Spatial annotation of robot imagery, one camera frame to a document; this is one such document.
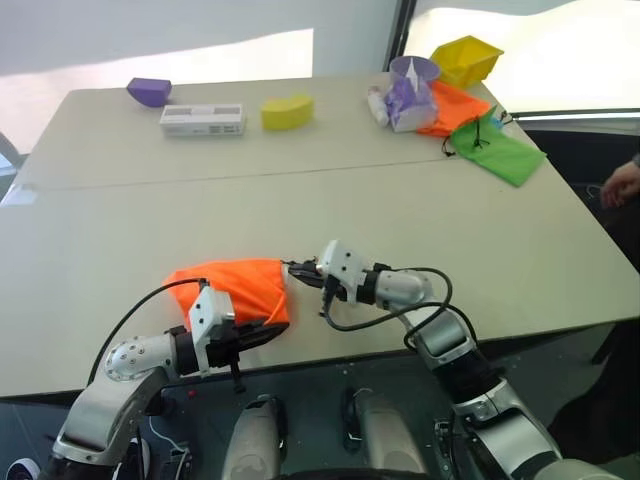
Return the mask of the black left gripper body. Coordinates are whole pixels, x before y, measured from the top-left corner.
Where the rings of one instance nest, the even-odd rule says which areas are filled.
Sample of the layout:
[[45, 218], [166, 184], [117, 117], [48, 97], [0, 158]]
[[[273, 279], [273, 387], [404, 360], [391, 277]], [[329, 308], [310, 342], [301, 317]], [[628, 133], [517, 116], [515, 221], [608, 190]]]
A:
[[236, 325], [224, 322], [215, 326], [206, 346], [208, 365], [221, 368], [239, 361], [239, 353], [253, 347], [251, 334], [254, 331], [252, 323]]

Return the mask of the person's bare hand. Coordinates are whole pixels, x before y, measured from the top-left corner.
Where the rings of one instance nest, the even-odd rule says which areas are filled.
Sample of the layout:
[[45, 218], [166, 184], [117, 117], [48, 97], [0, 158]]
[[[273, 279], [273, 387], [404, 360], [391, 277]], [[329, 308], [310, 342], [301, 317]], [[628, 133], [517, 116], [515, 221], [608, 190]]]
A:
[[620, 207], [639, 193], [639, 166], [633, 161], [618, 167], [605, 181], [600, 198], [605, 208]]

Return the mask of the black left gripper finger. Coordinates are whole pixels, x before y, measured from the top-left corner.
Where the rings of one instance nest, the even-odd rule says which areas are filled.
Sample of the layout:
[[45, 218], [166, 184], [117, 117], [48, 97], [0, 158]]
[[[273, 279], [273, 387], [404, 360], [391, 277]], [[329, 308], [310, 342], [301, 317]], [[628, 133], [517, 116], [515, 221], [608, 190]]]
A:
[[288, 329], [285, 323], [266, 325], [254, 322], [246, 327], [246, 349], [256, 348], [274, 340]]

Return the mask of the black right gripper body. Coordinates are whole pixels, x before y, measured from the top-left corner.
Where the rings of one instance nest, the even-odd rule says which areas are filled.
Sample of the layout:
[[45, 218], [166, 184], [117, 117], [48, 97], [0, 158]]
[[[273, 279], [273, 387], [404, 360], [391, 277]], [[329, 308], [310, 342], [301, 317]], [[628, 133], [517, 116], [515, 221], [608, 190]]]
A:
[[318, 269], [320, 270], [320, 276], [324, 279], [324, 287], [318, 289], [321, 291], [322, 302], [330, 303], [331, 301], [338, 299], [345, 301], [347, 299], [347, 292], [344, 285], [334, 276], [329, 273], [327, 267], [322, 266], [322, 262], [319, 258], [315, 258]]

